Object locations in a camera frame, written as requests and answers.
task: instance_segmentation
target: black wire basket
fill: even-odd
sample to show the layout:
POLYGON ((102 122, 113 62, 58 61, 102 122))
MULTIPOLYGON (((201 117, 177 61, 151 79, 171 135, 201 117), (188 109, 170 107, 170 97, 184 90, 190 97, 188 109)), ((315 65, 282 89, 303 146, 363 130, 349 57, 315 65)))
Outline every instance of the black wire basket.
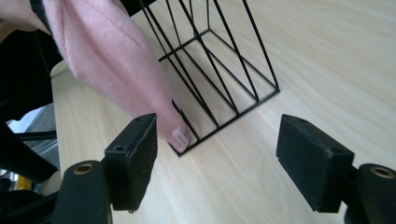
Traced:
POLYGON ((247 1, 139 2, 180 96, 172 103, 191 132, 184 153, 279 93, 247 1))

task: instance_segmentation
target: brass screw hole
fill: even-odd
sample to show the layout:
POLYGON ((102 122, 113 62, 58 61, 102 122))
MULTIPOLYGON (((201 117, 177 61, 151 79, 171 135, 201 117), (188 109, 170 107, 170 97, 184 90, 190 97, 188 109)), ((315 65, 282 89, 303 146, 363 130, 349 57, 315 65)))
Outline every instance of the brass screw hole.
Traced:
POLYGON ((85 175, 93 169, 93 165, 90 163, 85 163, 80 165, 74 170, 75 175, 85 175))
POLYGON ((395 174, 390 171, 389 169, 379 167, 379 166, 374 166, 370 168, 371 172, 373 172, 375 175, 387 178, 387 179, 393 179, 395 177, 395 174))

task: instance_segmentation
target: person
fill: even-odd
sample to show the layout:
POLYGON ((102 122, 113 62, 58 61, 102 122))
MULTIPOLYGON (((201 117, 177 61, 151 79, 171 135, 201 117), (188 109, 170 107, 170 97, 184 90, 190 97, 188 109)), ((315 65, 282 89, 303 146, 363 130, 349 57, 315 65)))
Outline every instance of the person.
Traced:
POLYGON ((1 24, 9 34, 0 44, 0 169, 40 184, 56 173, 57 167, 35 154, 6 122, 52 102, 50 75, 40 63, 35 33, 13 31, 10 24, 1 24))
POLYGON ((0 43, 16 30, 52 35, 74 76, 130 116, 157 113, 158 134, 183 152, 187 125, 178 99, 144 31, 119 0, 42 0, 48 27, 29 0, 0 0, 0 43))

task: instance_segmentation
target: light wood surface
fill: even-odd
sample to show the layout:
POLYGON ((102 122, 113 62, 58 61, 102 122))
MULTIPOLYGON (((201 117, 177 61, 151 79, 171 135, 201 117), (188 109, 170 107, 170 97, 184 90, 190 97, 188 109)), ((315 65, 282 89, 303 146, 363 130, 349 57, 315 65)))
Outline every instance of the light wood surface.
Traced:
MULTIPOLYGON (((234 2, 220 1, 232 14, 240 9, 234 2)), ((181 158, 160 141, 140 209, 114 212, 115 223, 343 223, 344 205, 339 214, 312 212, 277 161, 282 114, 311 121, 354 151, 355 166, 396 169, 396 2, 248 2, 281 93, 181 158)), ((142 15, 134 18, 148 26, 142 15)), ((229 19, 248 45, 237 14, 229 19)), ((75 81, 64 64, 52 75, 62 170, 101 160, 131 118, 75 81)))

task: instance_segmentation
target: metal wire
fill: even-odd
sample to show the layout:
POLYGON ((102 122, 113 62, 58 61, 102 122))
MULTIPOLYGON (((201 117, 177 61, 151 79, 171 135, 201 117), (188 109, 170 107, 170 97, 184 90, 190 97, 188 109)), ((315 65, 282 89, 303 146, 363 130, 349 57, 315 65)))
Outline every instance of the metal wire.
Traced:
POLYGON ((247 13, 249 22, 253 28, 254 34, 258 39, 259 46, 260 46, 262 53, 264 55, 265 62, 268 65, 269 70, 271 72, 270 76, 265 75, 262 71, 260 71, 260 69, 258 69, 256 66, 254 66, 253 63, 249 62, 247 60, 247 58, 242 55, 240 49, 238 48, 239 45, 237 44, 237 41, 234 38, 233 32, 230 28, 230 23, 227 22, 226 16, 224 15, 223 10, 221 9, 220 4, 217 0, 212 0, 212 2, 215 5, 215 8, 216 8, 215 12, 217 11, 217 13, 219 14, 219 18, 222 22, 223 28, 226 30, 226 34, 227 34, 228 38, 231 40, 231 43, 232 43, 231 45, 223 37, 221 37, 218 33, 216 33, 211 28, 211 26, 213 24, 210 20, 214 20, 214 17, 213 16, 209 17, 209 10, 210 10, 209 0, 206 0, 206 6, 205 6, 205 10, 206 10, 205 18, 207 19, 207 22, 206 22, 207 27, 201 33, 198 31, 198 29, 195 25, 194 20, 197 20, 197 19, 194 18, 194 14, 193 14, 194 7, 192 4, 192 1, 191 0, 188 1, 189 2, 189 9, 188 9, 185 6, 183 0, 178 0, 178 3, 186 16, 185 18, 187 19, 187 22, 190 24, 190 26, 193 30, 193 37, 191 39, 185 41, 184 43, 182 43, 178 29, 177 29, 177 21, 180 21, 183 18, 177 18, 175 20, 175 17, 173 14, 173 9, 171 7, 171 4, 169 3, 169 0, 165 0, 165 1, 166 1, 167 10, 168 10, 168 13, 170 16, 170 20, 173 24, 174 32, 175 32, 175 35, 177 38, 178 47, 176 47, 176 48, 174 48, 172 46, 170 37, 165 34, 165 31, 163 30, 160 23, 156 19, 155 14, 150 9, 149 4, 146 4, 144 0, 139 0, 142 10, 148 20, 148 23, 149 23, 152 31, 154 32, 157 40, 159 41, 161 48, 163 49, 164 55, 160 58, 160 62, 168 61, 173 66, 173 68, 177 72, 178 77, 181 79, 183 84, 189 90, 190 94, 193 96, 193 98, 198 103, 198 105, 205 111, 205 114, 210 118, 210 120, 215 125, 215 128, 213 130, 211 130, 209 133, 205 133, 205 134, 199 133, 197 131, 197 128, 194 127, 193 123, 191 122, 191 119, 189 119, 189 115, 186 115, 183 112, 183 110, 180 108, 180 105, 176 105, 176 103, 172 101, 172 105, 174 106, 175 110, 184 119, 184 121, 186 122, 187 126, 189 127, 192 135, 196 139, 196 141, 192 142, 189 145, 189 147, 187 148, 187 150, 185 152, 183 152, 181 154, 177 152, 177 154, 179 156, 181 156, 181 155, 187 153, 188 151, 192 150, 196 146, 200 145, 206 139, 213 136, 215 133, 219 132, 223 128, 227 127, 229 124, 235 122, 237 119, 240 119, 242 116, 244 116, 246 113, 248 113, 249 111, 256 108, 258 105, 261 105, 262 103, 264 103, 267 100, 269 100, 270 98, 272 98, 274 95, 276 95, 277 93, 280 92, 280 89, 279 89, 278 82, 276 80, 276 75, 275 75, 274 69, 270 63, 268 54, 267 54, 264 44, 262 42, 262 38, 261 38, 261 35, 259 32, 259 29, 256 25, 256 22, 253 19, 253 15, 248 7, 248 3, 246 0, 242 1, 243 7, 241 7, 241 8, 242 8, 242 10, 244 9, 247 13), (160 35, 158 34, 157 31, 160 33, 161 37, 165 41, 166 46, 170 49, 169 52, 167 52, 165 50, 164 43, 160 39, 160 35), (226 63, 227 59, 221 58, 220 56, 216 55, 216 52, 214 51, 213 48, 209 49, 206 46, 206 43, 205 43, 203 37, 205 35, 209 35, 209 34, 213 35, 220 43, 223 44, 223 46, 227 47, 227 49, 229 49, 231 52, 233 52, 236 55, 238 61, 240 62, 241 66, 243 68, 241 71, 241 74, 245 75, 245 78, 248 81, 248 85, 244 84, 244 82, 241 80, 241 76, 240 76, 241 74, 236 74, 235 71, 233 71, 233 69, 231 69, 227 65, 227 63, 226 63), (205 53, 206 58, 208 59, 208 61, 210 63, 213 73, 207 72, 207 67, 205 67, 206 68, 206 70, 205 70, 205 68, 203 68, 199 64, 199 62, 198 62, 199 60, 195 59, 193 57, 193 55, 191 55, 191 52, 187 49, 187 46, 189 46, 195 42, 200 44, 202 50, 205 53), (205 97, 200 92, 196 83, 194 83, 192 74, 190 74, 191 71, 189 71, 187 69, 186 65, 180 59, 179 55, 181 55, 181 54, 179 54, 179 52, 182 52, 184 55, 186 55, 185 59, 187 59, 188 62, 190 62, 193 65, 193 67, 199 72, 198 74, 200 74, 205 79, 205 81, 208 84, 208 87, 212 88, 212 90, 214 90, 214 92, 219 96, 219 99, 223 103, 225 103, 231 109, 231 111, 233 111, 233 116, 231 118, 229 118, 223 122, 220 122, 219 120, 217 120, 215 118, 213 111, 216 111, 216 108, 213 106, 212 107, 208 106, 208 103, 206 102, 205 97), (181 71, 177 68, 176 63, 171 59, 171 57, 176 59, 177 64, 181 68, 181 71), (221 74, 219 72, 218 66, 220 68, 222 68, 225 71, 225 73, 221 74), (248 71, 248 68, 251 68, 251 72, 254 72, 255 74, 257 74, 257 77, 259 77, 262 81, 264 81, 264 83, 267 83, 268 86, 271 87, 272 89, 270 91, 268 91, 266 94, 260 96, 257 92, 257 83, 255 83, 255 80, 253 80, 251 74, 248 71), (224 81, 225 76, 229 76, 237 84, 237 86, 240 88, 241 92, 246 93, 252 99, 253 103, 251 105, 249 105, 246 108, 238 108, 237 107, 235 99, 233 98, 232 93, 230 92, 230 88, 227 87, 227 85, 224 81), (219 82, 220 87, 215 84, 213 78, 216 78, 216 81, 219 82))

